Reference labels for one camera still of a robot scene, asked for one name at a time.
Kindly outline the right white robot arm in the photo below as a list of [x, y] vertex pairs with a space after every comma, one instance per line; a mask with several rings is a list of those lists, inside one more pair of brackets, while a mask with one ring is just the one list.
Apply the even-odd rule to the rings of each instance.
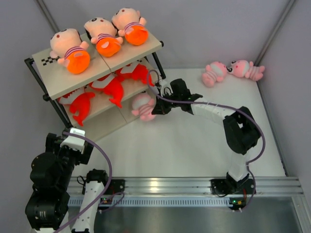
[[153, 115], [166, 115], [171, 109], [179, 107], [184, 112], [204, 117], [223, 127], [226, 143], [232, 150], [231, 163], [225, 178], [210, 181], [212, 193], [219, 197], [253, 194], [254, 179], [246, 163], [248, 151], [257, 145], [261, 135], [249, 109], [211, 104], [202, 95], [191, 93], [182, 79], [170, 83], [159, 80], [155, 85], [158, 94]]

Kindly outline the pink plush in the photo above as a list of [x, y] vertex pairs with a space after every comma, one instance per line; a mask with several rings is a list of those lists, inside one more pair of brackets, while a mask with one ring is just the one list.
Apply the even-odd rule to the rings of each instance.
[[206, 66], [201, 79], [205, 86], [213, 87], [216, 83], [221, 83], [226, 75], [226, 65], [219, 61], [215, 61]]
[[155, 107], [155, 100], [148, 93], [138, 94], [132, 102], [132, 114], [142, 121], [151, 121], [155, 118], [152, 111]]
[[263, 77], [265, 66], [254, 66], [252, 61], [237, 60], [232, 61], [230, 66], [227, 67], [228, 73], [238, 78], [247, 78], [253, 81], [258, 81]]

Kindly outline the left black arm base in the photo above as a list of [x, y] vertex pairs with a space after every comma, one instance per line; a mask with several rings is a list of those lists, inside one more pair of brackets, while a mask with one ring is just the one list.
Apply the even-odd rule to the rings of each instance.
[[124, 179], [112, 179], [106, 195], [113, 195], [115, 193], [123, 192], [125, 190], [125, 180]]

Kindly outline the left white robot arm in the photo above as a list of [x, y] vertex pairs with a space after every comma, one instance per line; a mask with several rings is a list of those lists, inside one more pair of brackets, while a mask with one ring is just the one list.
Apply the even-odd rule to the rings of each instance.
[[92, 233], [101, 195], [110, 188], [111, 172], [88, 172], [80, 212], [70, 222], [67, 189], [72, 172], [75, 166], [89, 162], [94, 143], [85, 131], [71, 128], [65, 136], [49, 133], [45, 148], [31, 164], [33, 193], [25, 214], [32, 229], [37, 233]]

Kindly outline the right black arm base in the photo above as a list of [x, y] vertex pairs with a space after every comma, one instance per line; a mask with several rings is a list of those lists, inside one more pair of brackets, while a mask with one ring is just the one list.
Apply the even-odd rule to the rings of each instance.
[[227, 178], [212, 179], [211, 191], [217, 196], [231, 195], [231, 194], [247, 194], [251, 195], [255, 188], [254, 180], [246, 178], [241, 181], [230, 180]]

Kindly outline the red plush fish white face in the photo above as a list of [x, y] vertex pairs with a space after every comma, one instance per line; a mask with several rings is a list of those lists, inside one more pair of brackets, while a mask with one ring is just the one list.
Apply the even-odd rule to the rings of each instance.
[[59, 97], [57, 100], [62, 105], [68, 105], [72, 118], [83, 126], [83, 121], [87, 118], [91, 108], [90, 100], [95, 97], [94, 92], [87, 92], [84, 87], [78, 88]]

